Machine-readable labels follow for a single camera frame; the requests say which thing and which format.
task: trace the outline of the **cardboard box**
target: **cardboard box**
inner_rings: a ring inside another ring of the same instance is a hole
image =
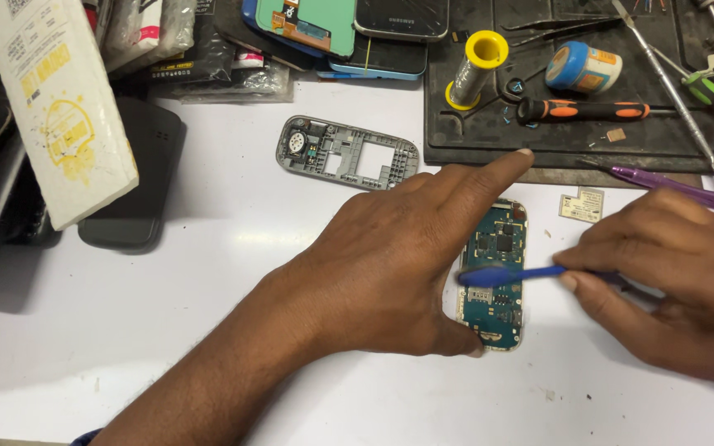
[[[139,178],[79,0],[0,0],[0,72],[55,229]]]

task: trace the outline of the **fingernail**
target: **fingernail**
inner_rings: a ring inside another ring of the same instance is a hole
[[[578,288],[578,281],[571,275],[561,274],[558,278],[565,289],[574,292]]]
[[[472,353],[468,353],[467,355],[470,358],[480,358],[481,355],[483,355],[483,354],[484,354],[484,348],[481,347],[480,349],[475,349],[475,351],[473,351]]]

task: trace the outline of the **black and orange screwdriver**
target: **black and orange screwdriver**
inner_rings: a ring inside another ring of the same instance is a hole
[[[516,107],[516,120],[523,126],[531,122],[559,122],[574,120],[638,121],[650,114],[673,115],[673,110],[652,110],[639,102],[615,102],[597,104],[591,102],[549,99],[536,101],[523,97]]]

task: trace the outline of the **solder wire spool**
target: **solder wire spool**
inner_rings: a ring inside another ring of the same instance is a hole
[[[492,70],[509,57],[509,44],[494,31],[478,31],[467,39],[464,60],[456,72],[456,80],[445,89],[445,100],[457,110],[469,110],[481,100],[481,88]]]

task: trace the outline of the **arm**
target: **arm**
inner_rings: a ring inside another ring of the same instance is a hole
[[[442,311],[445,279],[483,215],[532,163],[523,149],[480,169],[451,165],[356,195],[92,445],[238,443],[285,377],[338,351],[481,356],[475,333]]]
[[[554,256],[583,309],[640,360],[714,381],[714,213],[656,190]],[[586,270],[619,271],[666,294],[647,313]]]

